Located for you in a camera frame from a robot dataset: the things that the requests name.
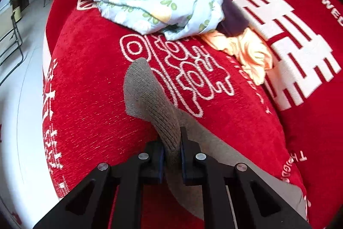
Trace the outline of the grey knit sweater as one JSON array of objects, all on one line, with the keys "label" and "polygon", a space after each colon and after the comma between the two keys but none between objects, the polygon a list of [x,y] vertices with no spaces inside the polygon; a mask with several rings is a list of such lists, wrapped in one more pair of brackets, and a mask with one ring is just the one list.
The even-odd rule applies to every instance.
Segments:
[{"label": "grey knit sweater", "polygon": [[247,164],[296,212],[306,216],[305,200],[299,187],[287,184],[268,174],[232,146],[212,134],[191,115],[176,108],[167,98],[145,58],[132,62],[124,77],[126,113],[150,122],[160,136],[167,157],[167,185],[177,202],[193,216],[203,219],[203,200],[200,186],[187,187],[181,175],[181,127],[201,151],[227,165]]}]

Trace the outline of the orange garment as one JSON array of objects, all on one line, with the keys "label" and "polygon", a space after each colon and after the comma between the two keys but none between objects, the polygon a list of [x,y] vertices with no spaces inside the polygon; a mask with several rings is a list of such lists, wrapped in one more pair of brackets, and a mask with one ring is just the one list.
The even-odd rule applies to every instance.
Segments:
[{"label": "orange garment", "polygon": [[213,31],[202,34],[201,39],[213,49],[234,56],[256,85],[263,84],[266,71],[273,68],[273,57],[269,48],[250,28],[246,28],[236,37],[227,37]]}]

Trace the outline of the red wedding blanket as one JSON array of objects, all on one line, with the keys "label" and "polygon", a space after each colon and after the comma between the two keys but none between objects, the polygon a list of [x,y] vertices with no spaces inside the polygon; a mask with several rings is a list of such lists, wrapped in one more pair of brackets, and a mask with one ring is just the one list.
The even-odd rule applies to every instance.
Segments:
[{"label": "red wedding blanket", "polygon": [[305,187],[286,148],[271,102],[234,57],[198,37],[168,41],[104,19],[92,0],[54,0],[45,29],[42,129],[45,156],[59,198],[99,163],[125,162],[156,140],[153,125],[129,116],[123,84],[144,58],[173,105],[176,127],[225,164],[245,162],[301,215]]}]

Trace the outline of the black metal rack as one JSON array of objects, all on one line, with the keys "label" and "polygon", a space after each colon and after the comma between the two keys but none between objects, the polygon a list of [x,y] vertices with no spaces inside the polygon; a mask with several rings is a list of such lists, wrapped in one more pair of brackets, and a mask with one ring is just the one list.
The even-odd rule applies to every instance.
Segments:
[{"label": "black metal rack", "polygon": [[15,21],[15,13],[11,14],[11,24],[12,29],[8,31],[2,38],[1,42],[6,39],[6,37],[11,36],[8,39],[8,44],[3,51],[1,51],[1,66],[16,52],[19,51],[21,58],[19,62],[12,67],[12,69],[3,77],[1,80],[1,85],[7,80],[7,78],[24,62],[24,53],[22,50],[23,40],[18,29],[17,23]]}]

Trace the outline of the dark purple garment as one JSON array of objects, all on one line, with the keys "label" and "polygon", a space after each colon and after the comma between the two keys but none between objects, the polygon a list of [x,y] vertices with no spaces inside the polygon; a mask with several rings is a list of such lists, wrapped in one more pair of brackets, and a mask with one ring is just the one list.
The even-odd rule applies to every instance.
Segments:
[{"label": "dark purple garment", "polygon": [[223,0],[221,8],[224,19],[216,27],[219,33],[226,37],[237,37],[249,27],[249,21],[232,0]]}]

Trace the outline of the red wedding pillow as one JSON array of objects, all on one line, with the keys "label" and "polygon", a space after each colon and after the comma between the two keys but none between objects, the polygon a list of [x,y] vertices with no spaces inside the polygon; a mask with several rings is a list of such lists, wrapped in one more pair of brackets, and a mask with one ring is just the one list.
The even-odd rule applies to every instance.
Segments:
[{"label": "red wedding pillow", "polygon": [[328,228],[342,208],[342,4],[234,1],[273,55],[263,88],[288,150],[277,176],[300,184],[311,226]]}]

